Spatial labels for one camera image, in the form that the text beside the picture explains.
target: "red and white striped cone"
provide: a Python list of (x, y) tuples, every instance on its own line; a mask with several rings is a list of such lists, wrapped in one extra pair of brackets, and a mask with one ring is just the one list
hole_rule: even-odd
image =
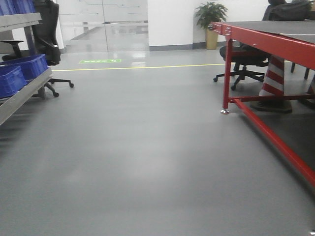
[(284, 59), (272, 55), (259, 96), (284, 95)]
[[(313, 80), (309, 86), (307, 93), (312, 95), (315, 94), (315, 75), (313, 77)], [(315, 99), (299, 99), (299, 102), (311, 108), (315, 108)]]
[[(267, 73), (259, 92), (259, 96), (283, 96), (284, 95), (284, 59), (272, 55)], [(251, 107), (259, 111), (288, 113), (292, 111), (290, 101), (268, 100), (252, 102)]]

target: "gold plant pot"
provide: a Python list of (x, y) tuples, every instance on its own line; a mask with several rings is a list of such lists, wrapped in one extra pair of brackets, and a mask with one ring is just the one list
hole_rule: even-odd
[(206, 29), (206, 49), (217, 49), (218, 35), (211, 30)]

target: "blue plastic crate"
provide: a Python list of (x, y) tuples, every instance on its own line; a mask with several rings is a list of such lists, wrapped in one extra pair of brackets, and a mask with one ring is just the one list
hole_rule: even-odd
[(20, 66), (0, 67), (0, 98), (13, 96), (25, 85)]
[(0, 64), (9, 66), (21, 66), (23, 75), (26, 82), (30, 82), (48, 69), (45, 54), (39, 54), (34, 56), (29, 56), (25, 58), (18, 58), (14, 60), (6, 60)]
[(1, 8), (0, 14), (2, 16), (16, 14), (13, 0), (0, 0), (0, 8)]
[(35, 8), (32, 0), (14, 0), (17, 14), (34, 13)]

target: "glass wall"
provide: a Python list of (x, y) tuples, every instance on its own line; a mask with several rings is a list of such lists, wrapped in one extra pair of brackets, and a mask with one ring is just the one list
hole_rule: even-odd
[(57, 0), (67, 52), (148, 50), (147, 0)]

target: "black tabletop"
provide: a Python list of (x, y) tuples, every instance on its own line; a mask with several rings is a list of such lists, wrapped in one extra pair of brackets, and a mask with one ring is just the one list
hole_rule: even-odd
[(227, 22), (231, 26), (285, 35), (315, 44), (315, 21), (241, 21)]

